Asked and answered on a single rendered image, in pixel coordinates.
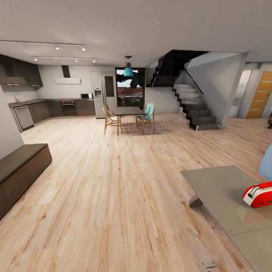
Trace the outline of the radio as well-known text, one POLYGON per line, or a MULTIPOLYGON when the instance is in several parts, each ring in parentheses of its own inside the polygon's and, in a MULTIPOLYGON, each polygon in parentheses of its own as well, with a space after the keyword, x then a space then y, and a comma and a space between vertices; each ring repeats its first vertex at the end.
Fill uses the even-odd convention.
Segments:
POLYGON ((253 208, 272 204, 272 182, 249 187, 243 194, 243 200, 253 208))

